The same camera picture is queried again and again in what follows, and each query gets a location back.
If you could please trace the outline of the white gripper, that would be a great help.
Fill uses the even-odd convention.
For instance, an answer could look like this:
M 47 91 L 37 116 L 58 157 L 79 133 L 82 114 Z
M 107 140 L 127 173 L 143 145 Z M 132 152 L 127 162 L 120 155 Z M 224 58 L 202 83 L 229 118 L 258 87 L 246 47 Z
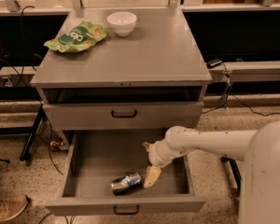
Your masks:
M 148 166 L 144 187 L 151 188 L 159 176 L 161 168 L 169 165 L 177 157 L 177 152 L 170 149 L 165 141 L 157 141 L 154 144 L 144 142 L 142 146 L 147 150 L 148 159 L 153 166 Z

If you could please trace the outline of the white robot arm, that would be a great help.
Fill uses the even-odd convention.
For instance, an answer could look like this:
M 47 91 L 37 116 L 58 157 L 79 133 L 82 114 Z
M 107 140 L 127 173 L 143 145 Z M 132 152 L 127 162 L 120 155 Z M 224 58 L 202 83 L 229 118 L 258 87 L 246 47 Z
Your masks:
M 144 143 L 152 187 L 172 160 L 202 150 L 244 163 L 238 224 L 280 224 L 280 120 L 258 130 L 199 132 L 174 126 L 162 140 Z

